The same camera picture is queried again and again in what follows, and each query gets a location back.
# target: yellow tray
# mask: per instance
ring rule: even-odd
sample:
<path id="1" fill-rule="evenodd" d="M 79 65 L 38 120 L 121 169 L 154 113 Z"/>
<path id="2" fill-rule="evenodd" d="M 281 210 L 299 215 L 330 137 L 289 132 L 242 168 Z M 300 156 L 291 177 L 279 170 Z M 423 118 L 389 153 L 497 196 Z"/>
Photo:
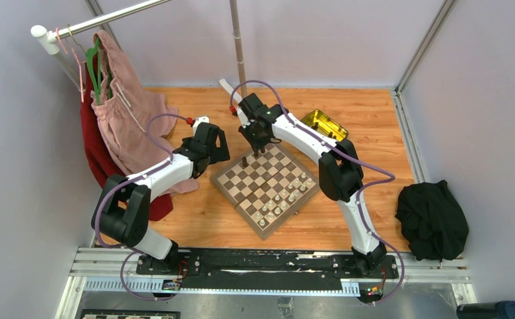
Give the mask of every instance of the yellow tray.
<path id="1" fill-rule="evenodd" d="M 311 111 L 301 121 L 316 132 L 329 138 L 335 138 L 338 141 L 342 141 L 349 135 L 349 132 L 343 126 L 319 109 Z"/>

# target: gray floor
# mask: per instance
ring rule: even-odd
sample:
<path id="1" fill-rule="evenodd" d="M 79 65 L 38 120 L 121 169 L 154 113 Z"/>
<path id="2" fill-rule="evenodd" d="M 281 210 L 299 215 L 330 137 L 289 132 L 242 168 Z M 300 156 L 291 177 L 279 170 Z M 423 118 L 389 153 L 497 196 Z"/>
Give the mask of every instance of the gray floor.
<path id="1" fill-rule="evenodd" d="M 387 284 L 390 292 L 392 284 Z M 406 284 L 375 308 L 356 298 L 296 296 L 230 296 L 184 294 L 167 302 L 146 302 L 125 292 L 85 292 L 80 309 L 180 311 L 181 319 L 325 319 L 432 318 L 455 319 L 455 298 L 449 284 Z"/>

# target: chessboard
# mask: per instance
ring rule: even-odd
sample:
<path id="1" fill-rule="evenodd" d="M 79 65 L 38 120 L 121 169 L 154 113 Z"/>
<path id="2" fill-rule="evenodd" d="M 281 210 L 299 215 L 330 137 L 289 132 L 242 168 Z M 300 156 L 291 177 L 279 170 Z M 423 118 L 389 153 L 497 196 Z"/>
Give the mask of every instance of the chessboard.
<path id="1" fill-rule="evenodd" d="M 320 189 L 316 176 L 279 144 L 268 144 L 257 158 L 248 151 L 211 181 L 263 239 Z"/>

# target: gray wall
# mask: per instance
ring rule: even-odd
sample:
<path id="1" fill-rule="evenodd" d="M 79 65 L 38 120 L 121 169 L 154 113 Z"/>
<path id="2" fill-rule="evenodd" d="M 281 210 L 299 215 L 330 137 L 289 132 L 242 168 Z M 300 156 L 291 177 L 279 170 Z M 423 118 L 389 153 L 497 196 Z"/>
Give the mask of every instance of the gray wall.
<path id="1" fill-rule="evenodd" d="M 106 12 L 128 0 L 101 0 Z M 442 0 L 238 0 L 247 78 L 397 84 Z M 145 84 L 237 80 L 228 0 L 171 1 L 112 24 Z"/>
<path id="2" fill-rule="evenodd" d="M 89 17 L 82 1 L 0 1 L 0 318 L 52 318 L 100 188 L 79 97 L 30 35 Z"/>
<path id="3" fill-rule="evenodd" d="M 405 101 L 430 180 L 468 219 L 479 300 L 515 299 L 515 1 L 459 1 Z"/>

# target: wood surface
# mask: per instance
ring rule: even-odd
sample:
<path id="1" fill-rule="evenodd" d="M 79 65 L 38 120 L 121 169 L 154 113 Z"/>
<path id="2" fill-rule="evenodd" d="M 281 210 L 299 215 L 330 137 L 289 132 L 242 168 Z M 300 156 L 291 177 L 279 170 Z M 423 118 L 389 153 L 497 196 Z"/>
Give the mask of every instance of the wood surface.
<path id="1" fill-rule="evenodd" d="M 231 158 L 250 149 L 238 133 L 240 122 L 228 110 L 229 96 L 220 88 L 152 88 L 167 98 L 167 104 L 179 108 L 182 116 L 207 115 L 226 133 Z M 264 88 L 248 88 L 268 106 L 276 103 Z M 365 191 L 365 200 L 377 232 L 400 251 L 408 251 L 394 217 L 397 196 L 402 187 L 413 183 L 413 176 L 403 145 L 392 99 L 388 90 L 299 89 L 278 90 L 284 105 L 302 118 L 321 109 L 347 130 L 359 159 L 393 172 L 392 183 L 375 185 Z M 175 146 L 192 135 L 190 126 L 178 121 L 168 140 Z M 287 143 L 287 147 L 310 171 L 317 166 Z M 335 202 L 319 191 L 269 238 L 261 239 L 210 182 L 210 177 L 227 163 L 207 168 L 198 179 L 200 189 L 173 196 L 173 211 L 151 227 L 183 247 L 235 247 L 262 249 L 349 250 L 350 232 Z M 364 169 L 364 183 L 381 179 L 380 173 Z"/>

